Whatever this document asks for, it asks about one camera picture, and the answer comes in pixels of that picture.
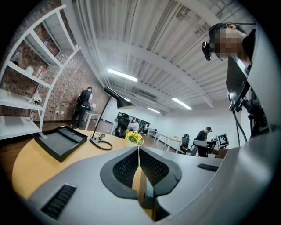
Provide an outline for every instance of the white wall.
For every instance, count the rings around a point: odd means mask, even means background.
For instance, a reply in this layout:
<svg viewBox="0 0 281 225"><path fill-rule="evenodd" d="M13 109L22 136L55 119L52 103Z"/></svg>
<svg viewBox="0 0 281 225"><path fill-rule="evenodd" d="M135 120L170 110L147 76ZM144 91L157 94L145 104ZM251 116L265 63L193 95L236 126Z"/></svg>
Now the white wall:
<svg viewBox="0 0 281 225"><path fill-rule="evenodd" d="M229 139L228 147L238 147L235 119L228 109L193 112L189 113L188 116L165 116L159 119L157 126L155 126L161 134L171 138L177 136L181 140L184 134L189 134L189 147L199 131L206 127L212 128L212 132L208 134L207 140L211 140L219 134L226 133ZM168 140L168 143L171 143L171 147L178 148L177 142Z"/></svg>
<svg viewBox="0 0 281 225"><path fill-rule="evenodd" d="M140 107L136 107L134 109L126 109L119 110L117 109L116 99L112 98L112 101L109 104L108 111L105 114L105 118L102 116L102 119L105 119L108 122L113 123L114 119L116 119L118 112L126 113L130 116L139 118L140 120L144 120L146 122L151 123L149 127L155 127L156 121L158 121L158 115L154 112L150 112L148 110L142 109Z"/></svg>

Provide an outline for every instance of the qr code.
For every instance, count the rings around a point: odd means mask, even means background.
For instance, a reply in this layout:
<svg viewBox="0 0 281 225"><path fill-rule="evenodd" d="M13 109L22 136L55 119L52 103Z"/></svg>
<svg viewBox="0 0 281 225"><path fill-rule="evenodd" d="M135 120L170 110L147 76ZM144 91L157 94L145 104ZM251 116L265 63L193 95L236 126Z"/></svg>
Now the qr code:
<svg viewBox="0 0 281 225"><path fill-rule="evenodd" d="M225 134L219 136L219 140L220 140L220 144L221 144L221 145L227 144L227 137L226 137Z"/></svg>

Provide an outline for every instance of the white shelving unit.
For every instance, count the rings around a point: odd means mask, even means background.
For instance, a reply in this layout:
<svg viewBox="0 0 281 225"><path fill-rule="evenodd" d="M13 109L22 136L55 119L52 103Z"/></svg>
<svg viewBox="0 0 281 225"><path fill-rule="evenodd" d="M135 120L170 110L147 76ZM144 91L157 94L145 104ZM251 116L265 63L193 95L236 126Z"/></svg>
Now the white shelving unit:
<svg viewBox="0 0 281 225"><path fill-rule="evenodd" d="M17 107L22 109L44 110L41 106L29 103L31 98L0 89L0 105Z"/></svg>
<svg viewBox="0 0 281 225"><path fill-rule="evenodd" d="M72 57L80 50L80 47L74 46L71 38L65 28L63 20L61 18L60 10L65 8L66 5L62 5L57 7L56 9L50 11L39 20L37 20L30 28L28 28L24 34L18 39L18 41L12 47L9 55L7 56L3 67L0 71L0 82L3 78L3 74L5 69L8 67L12 68L16 72L36 81L39 85L43 85L49 88L47 93L45 102L43 107L36 106L32 103L29 103L30 98L19 95L16 93L12 93L10 91L6 91L4 89L0 89L0 105L22 108L22 109L30 109L30 110L38 110L39 118L40 118L40 127L37 127L33 121L30 120L29 117L20 117L20 116L0 116L0 140L6 138L13 138L26 134L33 134L42 131L43 119L45 115L45 110L47 107L47 103L51 92L54 88L55 83L57 82L59 76L62 71L68 64L68 62L72 59ZM49 33L52 40L57 45L60 51L62 50L73 50L73 53L70 57L61 64L55 56L53 56L47 47L43 44L40 38L34 32L34 29L40 24L43 23L46 31ZM15 65L10 61L14 52L17 50L22 41L25 41L31 49L33 49L48 65L56 65L60 67L60 70L55 76L55 79L52 84L48 84L32 74L26 72L19 66Z"/></svg>

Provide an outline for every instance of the backpack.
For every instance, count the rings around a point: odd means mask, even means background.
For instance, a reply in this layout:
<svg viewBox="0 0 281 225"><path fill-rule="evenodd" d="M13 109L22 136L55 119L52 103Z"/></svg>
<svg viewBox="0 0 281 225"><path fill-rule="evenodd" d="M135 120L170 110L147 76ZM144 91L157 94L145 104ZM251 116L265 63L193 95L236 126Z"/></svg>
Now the backpack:
<svg viewBox="0 0 281 225"><path fill-rule="evenodd" d="M84 91L81 93L81 95L77 98L77 103L79 105L83 104L84 102Z"/></svg>

